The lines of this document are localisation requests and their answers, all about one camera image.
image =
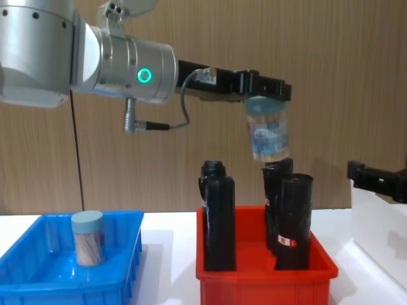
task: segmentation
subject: robotic arm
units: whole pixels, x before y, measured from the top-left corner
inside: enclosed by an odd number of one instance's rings
[[[80,17],[74,0],[0,0],[0,100],[52,108],[71,90],[122,98],[124,131],[130,133],[171,129],[137,122],[134,106],[165,104],[174,92],[181,94],[183,110],[185,94],[229,102],[258,95],[290,100],[291,86],[283,80],[185,62],[167,44],[127,36],[123,22],[157,2],[110,0],[99,8],[94,27]]]

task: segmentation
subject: wood panel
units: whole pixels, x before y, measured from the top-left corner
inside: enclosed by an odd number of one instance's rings
[[[81,210],[78,177],[70,101],[0,103],[0,215]]]
[[[93,22],[103,2],[78,4]],[[314,208],[350,206],[349,159],[389,170],[404,166],[404,0],[160,1],[127,30],[171,44],[181,59],[257,69],[290,82],[291,154],[295,170],[315,178]],[[178,100],[138,105],[137,117],[182,121]],[[133,137],[121,132],[124,101],[77,95],[75,104],[87,208],[193,210],[206,159],[224,161],[239,205],[264,202],[242,104],[189,98],[189,127]]]

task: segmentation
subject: white table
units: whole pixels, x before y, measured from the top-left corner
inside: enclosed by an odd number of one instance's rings
[[[340,272],[331,281],[330,305],[405,305],[407,291],[382,271],[352,240],[350,210],[312,212],[312,231]],[[0,216],[0,255],[37,216]],[[132,305],[198,305],[195,278],[195,213],[147,213],[143,253]]]

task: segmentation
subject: white box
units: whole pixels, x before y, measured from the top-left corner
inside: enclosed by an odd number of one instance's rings
[[[407,289],[407,205],[390,204],[353,181],[351,195],[354,240]]]

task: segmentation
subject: red plastic bin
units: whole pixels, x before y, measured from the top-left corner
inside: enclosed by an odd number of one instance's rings
[[[311,235],[310,269],[274,271],[266,248],[264,207],[236,208],[237,271],[206,272],[202,209],[197,211],[197,278],[201,305],[328,305],[338,267]]]

